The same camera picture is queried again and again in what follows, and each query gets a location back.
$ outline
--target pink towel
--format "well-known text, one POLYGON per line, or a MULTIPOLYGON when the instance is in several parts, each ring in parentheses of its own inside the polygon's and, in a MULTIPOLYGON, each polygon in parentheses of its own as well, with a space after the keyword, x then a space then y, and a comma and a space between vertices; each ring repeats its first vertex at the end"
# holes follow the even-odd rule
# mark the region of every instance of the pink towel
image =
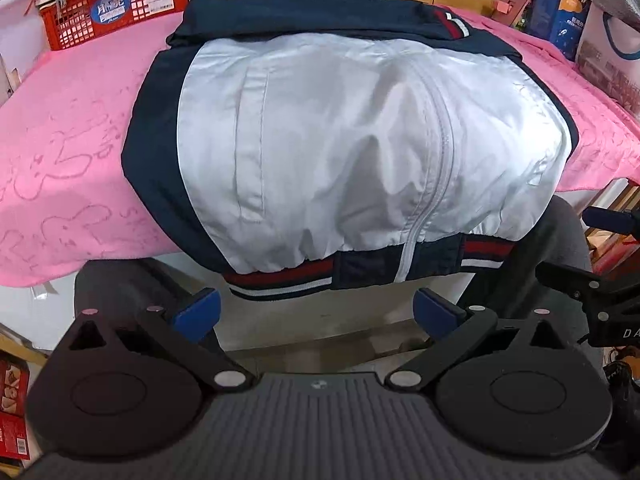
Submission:
POLYGON ((138 89, 181 18, 46 53, 0 108, 0 285, 178 250, 124 178, 120 152, 138 89))
POLYGON ((585 80, 574 70, 574 63, 548 41, 472 12, 454 10, 474 27, 513 45, 574 118, 580 142, 564 168, 558 191, 602 189, 616 178, 640 182, 640 126, 624 108, 585 80))

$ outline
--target round black disc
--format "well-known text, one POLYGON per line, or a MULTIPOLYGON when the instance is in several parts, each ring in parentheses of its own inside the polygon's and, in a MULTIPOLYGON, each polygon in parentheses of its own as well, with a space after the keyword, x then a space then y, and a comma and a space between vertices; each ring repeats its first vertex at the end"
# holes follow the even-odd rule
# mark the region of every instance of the round black disc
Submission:
POLYGON ((580 354, 536 347, 459 364, 439 381, 436 403, 477 446, 530 457, 585 449, 611 416, 606 385, 580 354))
POLYGON ((34 388, 28 413, 49 446, 119 457, 157 449, 187 428, 201 401, 190 373, 168 361, 99 350, 68 352, 57 370, 43 369, 46 380, 34 388))

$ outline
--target blue clamp pad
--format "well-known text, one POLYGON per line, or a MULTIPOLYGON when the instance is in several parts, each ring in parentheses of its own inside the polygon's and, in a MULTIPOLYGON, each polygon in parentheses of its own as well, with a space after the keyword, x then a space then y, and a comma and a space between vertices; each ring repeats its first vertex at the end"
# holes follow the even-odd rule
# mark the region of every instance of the blue clamp pad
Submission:
POLYGON ((215 288, 204 288, 192 298, 189 306, 174 316, 171 326, 197 344, 220 321, 221 309, 220 293, 215 288))
POLYGON ((414 319, 429 337, 438 341, 457 329, 466 319, 466 312, 428 288, 414 294, 414 319))

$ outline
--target box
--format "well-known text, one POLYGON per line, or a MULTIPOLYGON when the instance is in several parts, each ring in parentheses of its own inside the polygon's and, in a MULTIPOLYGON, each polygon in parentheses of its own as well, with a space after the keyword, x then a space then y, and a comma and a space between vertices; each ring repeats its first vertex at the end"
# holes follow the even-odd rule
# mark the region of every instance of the box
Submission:
POLYGON ((525 32, 553 43, 569 60, 575 59, 590 1, 533 0, 525 32))
POLYGON ((109 34, 119 28, 171 12, 181 12, 188 0, 66 0, 41 7, 52 50, 61 50, 109 34))
POLYGON ((23 418, 0 412, 0 456, 28 460, 27 427, 23 418))
POLYGON ((0 354, 0 413, 24 416, 29 385, 29 368, 6 354, 0 354))

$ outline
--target metal rivet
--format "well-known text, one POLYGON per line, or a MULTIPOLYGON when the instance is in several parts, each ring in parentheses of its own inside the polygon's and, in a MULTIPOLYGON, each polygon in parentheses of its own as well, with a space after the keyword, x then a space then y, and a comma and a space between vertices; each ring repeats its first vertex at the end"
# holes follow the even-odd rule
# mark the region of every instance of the metal rivet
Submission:
POLYGON ((246 381, 246 375, 237 370, 224 370, 218 372, 213 380, 223 388, 237 388, 246 381))
POLYGON ((422 377, 419 374, 412 372, 411 370, 400 370, 398 372, 393 372, 389 376, 389 381, 395 386, 400 386, 401 388, 411 388, 412 386, 417 386, 420 384, 422 377))

